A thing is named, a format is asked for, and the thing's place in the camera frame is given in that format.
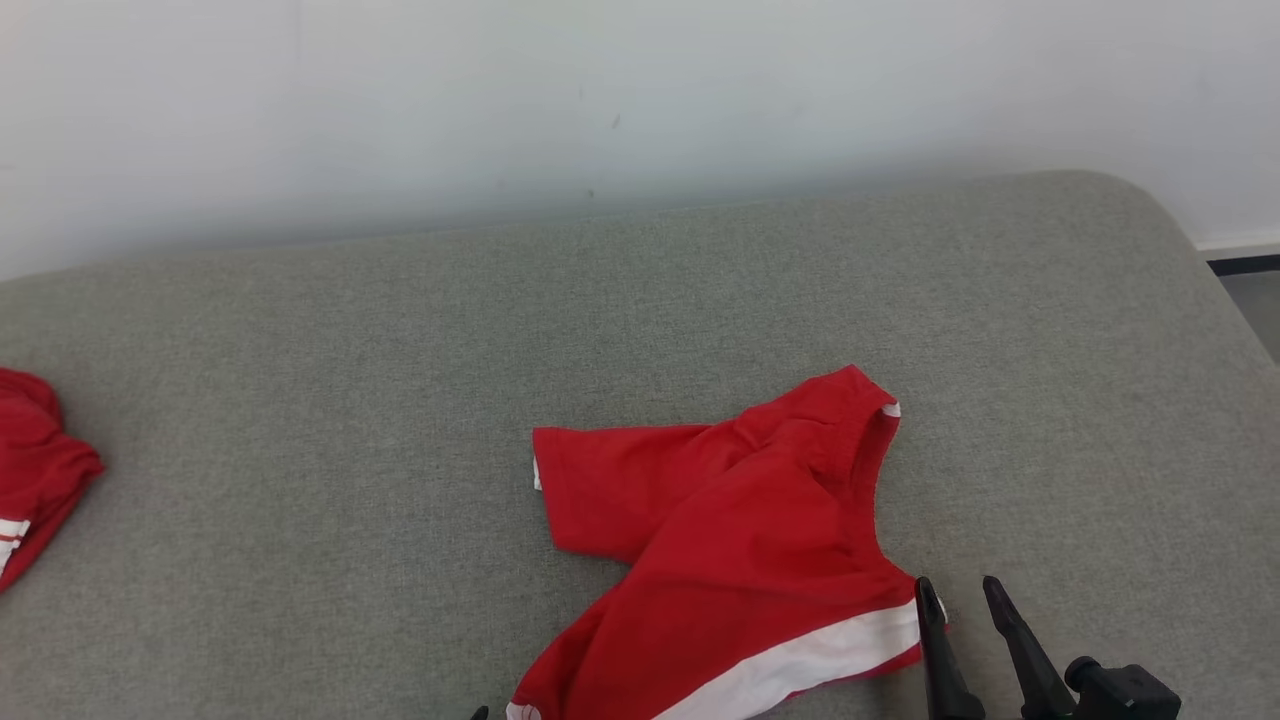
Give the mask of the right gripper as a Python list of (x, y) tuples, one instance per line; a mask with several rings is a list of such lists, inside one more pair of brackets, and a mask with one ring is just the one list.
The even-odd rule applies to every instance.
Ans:
[[(1021, 719), (1178, 719), (1181, 697), (1137, 664), (1105, 667), (1082, 656), (1069, 664), (1064, 682), (1000, 579), (983, 577), (982, 588), (1018, 678)], [(932, 582), (918, 577), (914, 592), (928, 719), (986, 719), (984, 705), (957, 665), (948, 618)]]

